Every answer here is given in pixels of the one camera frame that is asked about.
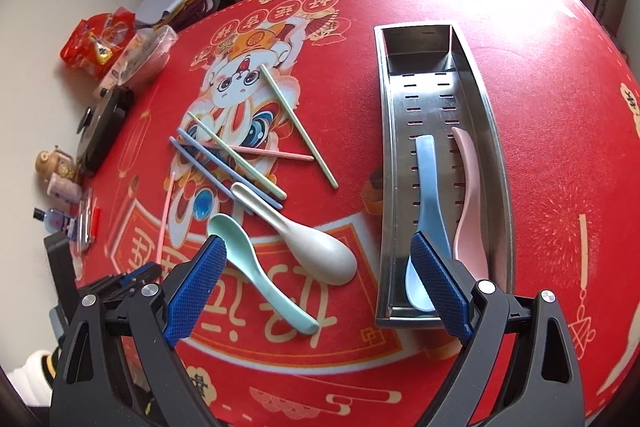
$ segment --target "table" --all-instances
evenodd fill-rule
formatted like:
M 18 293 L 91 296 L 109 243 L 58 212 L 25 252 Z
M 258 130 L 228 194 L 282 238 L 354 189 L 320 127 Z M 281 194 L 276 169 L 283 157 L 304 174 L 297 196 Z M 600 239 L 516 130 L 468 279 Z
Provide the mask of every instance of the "table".
M 102 230 L 80 281 L 153 259 L 172 169 L 178 182 L 165 273 L 193 256 L 210 213 L 242 220 L 269 276 L 322 327 L 312 337 L 292 331 L 227 267 L 177 349 L 204 400 L 233 425 L 411 426 L 454 360 L 459 345 L 441 331 L 380 330 L 373 322 L 382 223 L 373 26 L 420 20 L 457 21 L 478 64 L 510 183 L 515 290 L 533 296 L 550 288 L 558 296 L 580 360 L 586 415 L 607 403 L 634 359 L 640 90 L 580 1 L 245 0 L 183 31 L 128 116 L 90 182 Z M 229 143 L 305 153 L 262 81 L 218 90 L 220 75 L 249 78 L 261 62 L 276 68 L 340 188 L 316 164 L 252 163 L 289 194 L 286 216 L 354 251 L 358 273 L 349 285 L 308 277 L 272 229 L 220 197 L 168 142 L 191 108 L 210 115 Z M 507 359 L 498 359 L 502 370 Z M 492 381 L 480 413 L 497 389 Z

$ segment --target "teapot figurine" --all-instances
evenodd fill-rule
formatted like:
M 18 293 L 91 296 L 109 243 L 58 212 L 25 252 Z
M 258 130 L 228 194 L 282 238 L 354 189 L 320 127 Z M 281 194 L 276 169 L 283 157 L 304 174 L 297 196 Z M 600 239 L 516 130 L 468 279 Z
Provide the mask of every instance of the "teapot figurine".
M 57 174 L 74 183 L 81 182 L 80 169 L 71 155 L 54 146 L 50 152 L 40 151 L 36 156 L 36 172 L 45 182 L 49 182 L 52 174 Z

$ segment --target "chopstick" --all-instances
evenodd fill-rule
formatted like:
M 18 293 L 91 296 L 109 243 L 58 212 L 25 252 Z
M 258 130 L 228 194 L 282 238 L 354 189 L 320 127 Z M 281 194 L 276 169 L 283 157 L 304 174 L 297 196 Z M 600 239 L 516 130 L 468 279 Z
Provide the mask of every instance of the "chopstick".
M 293 112 L 293 108 L 289 105 L 289 102 L 287 102 L 287 99 L 284 97 L 284 94 L 278 87 L 278 84 L 276 84 L 276 81 L 273 79 L 273 77 L 271 76 L 271 73 L 265 67 L 264 64 L 260 64 L 260 71 L 262 72 L 262 76 L 264 76 L 267 82 L 270 84 L 271 89 L 273 89 L 275 94 L 278 96 L 280 103 L 282 104 L 284 110 L 289 115 L 289 118 L 291 119 L 293 125 L 296 127 L 296 129 L 300 133 L 300 136 L 302 136 L 302 139 L 305 141 L 306 146 L 309 147 L 311 154 L 314 156 L 316 161 L 320 164 L 320 168 L 322 169 L 322 172 L 324 172 L 324 175 L 326 176 L 326 178 L 329 180 L 329 183 L 331 183 L 331 186 L 333 188 L 338 188 L 338 182 L 335 180 L 334 175 L 331 174 L 331 171 L 329 170 L 329 166 L 322 159 L 322 156 L 318 152 L 318 149 L 316 149 L 316 146 L 311 141 L 311 138 L 309 137 L 309 135 L 306 133 L 305 128 L 302 126 L 302 122 L 298 119 L 297 115 Z
M 260 188 L 256 187 L 254 184 L 252 184 L 252 182 L 250 182 L 249 180 L 243 178 L 238 172 L 234 171 L 231 167 L 229 167 L 229 165 L 224 163 L 220 158 L 218 158 L 214 154 L 210 153 L 203 145 L 201 145 L 199 142 L 194 140 L 189 134 L 185 133 L 185 131 L 183 131 L 182 129 L 179 128 L 178 129 L 178 134 L 180 135 L 180 137 L 182 137 L 185 140 L 187 140 L 189 145 L 195 147 L 198 151 L 200 151 L 202 154 L 204 154 L 207 157 L 207 159 L 209 159 L 210 161 L 215 163 L 218 167 L 223 169 L 223 171 L 225 171 L 227 174 L 229 174 L 233 179 L 235 179 L 236 181 L 239 181 L 241 184 L 246 185 L 247 187 L 249 187 L 252 191 L 254 191 L 256 194 L 258 194 L 258 196 L 260 196 L 264 201 L 269 203 L 273 208 L 276 208 L 276 210 L 282 210 L 282 205 L 281 204 L 279 204 L 276 200 L 271 198 L 271 196 L 269 196 L 268 194 L 265 194 L 262 190 L 260 190 Z
M 231 190 L 229 190 L 228 188 L 225 187 L 225 185 L 223 185 L 219 179 L 217 179 L 213 174 L 211 174 L 211 172 L 207 171 L 206 168 L 204 168 L 200 162 L 198 162 L 196 160 L 196 158 L 194 158 L 193 156 L 191 156 L 183 147 L 182 145 L 180 145 L 178 143 L 178 140 L 175 139 L 173 136 L 169 137 L 169 141 L 171 142 L 171 145 L 173 145 L 177 151 L 182 154 L 182 156 L 184 156 L 184 158 L 191 164 L 193 165 L 198 171 L 200 171 L 202 173 L 202 175 L 209 180 L 211 183 L 213 183 L 217 188 L 219 188 L 220 191 L 222 191 L 223 194 L 225 194 L 229 199 L 236 201 L 236 198 L 234 197 L 234 195 L 231 193 Z
M 178 143 L 184 145 L 184 142 L 181 142 L 180 140 L 178 140 Z M 212 151 L 212 150 L 217 151 L 222 149 L 222 147 L 220 147 L 220 145 L 218 144 L 213 144 L 213 146 L 203 145 L 203 147 L 209 151 Z M 271 151 L 269 149 L 254 149 L 253 147 L 240 147 L 239 145 L 229 145 L 229 148 L 239 153 L 255 154 L 256 156 L 273 156 L 274 158 L 285 158 L 287 160 L 300 160 L 303 162 L 316 161 L 316 159 L 313 156 L 309 156 L 308 154 L 297 154 L 294 152 L 284 152 L 284 151 Z
M 171 194 L 174 191 L 175 172 L 171 172 L 169 178 L 169 186 L 166 190 L 166 198 L 164 198 L 164 208 L 162 209 L 162 223 L 160 224 L 160 237 L 158 237 L 158 251 L 156 252 L 156 264 L 162 263 L 162 247 L 164 246 L 164 231 L 166 230 L 166 218 L 169 216 L 169 204 L 171 203 Z
M 247 160 L 242 158 L 242 156 L 239 155 L 236 151 L 231 149 L 231 147 L 229 147 L 222 138 L 220 138 L 218 135 L 216 135 L 216 133 L 210 130 L 209 127 L 204 125 L 204 123 L 200 121 L 200 118 L 195 116 L 191 111 L 187 111 L 187 114 L 189 115 L 190 118 L 193 118 L 193 120 L 203 129 L 203 131 L 206 132 L 214 142 L 220 145 L 220 147 L 229 156 L 231 156 L 231 158 L 236 160 L 236 163 L 238 163 L 238 165 L 240 165 L 243 169 L 245 169 L 247 172 L 252 174 L 257 180 L 262 182 L 262 185 L 267 187 L 278 199 L 281 199 L 281 200 L 287 199 L 287 193 L 284 190 L 282 190 L 270 179 L 268 179 L 267 176 L 265 176 L 260 171 L 258 171 L 258 169 L 256 169 L 253 165 L 251 165 L 251 163 L 249 163 Z

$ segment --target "blue spoon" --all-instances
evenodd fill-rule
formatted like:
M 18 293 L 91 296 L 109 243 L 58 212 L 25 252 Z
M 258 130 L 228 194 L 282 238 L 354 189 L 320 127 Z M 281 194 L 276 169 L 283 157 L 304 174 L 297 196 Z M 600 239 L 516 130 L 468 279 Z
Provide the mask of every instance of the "blue spoon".
M 451 258 L 451 247 L 447 231 L 440 212 L 438 198 L 438 166 L 436 164 L 436 146 L 433 136 L 425 134 L 415 139 L 415 153 L 418 160 L 418 178 L 420 181 L 420 214 L 417 232 L 423 232 L 431 238 L 431 246 L 445 257 Z M 411 256 L 404 276 L 406 296 L 411 306 L 423 312 L 434 312 L 435 307 L 418 277 Z

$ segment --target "plastic bag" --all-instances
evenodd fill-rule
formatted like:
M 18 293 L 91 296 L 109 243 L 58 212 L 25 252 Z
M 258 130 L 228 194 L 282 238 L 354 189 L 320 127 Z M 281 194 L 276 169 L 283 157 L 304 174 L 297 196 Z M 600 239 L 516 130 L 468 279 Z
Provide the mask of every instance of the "plastic bag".
M 83 69 L 100 80 L 135 34 L 135 15 L 124 8 L 94 15 L 76 26 L 60 58 L 69 68 Z
M 170 26 L 138 31 L 104 76 L 94 95 L 100 97 L 103 89 L 113 86 L 127 86 L 135 93 L 145 89 L 169 61 L 169 50 L 177 39 L 178 35 Z

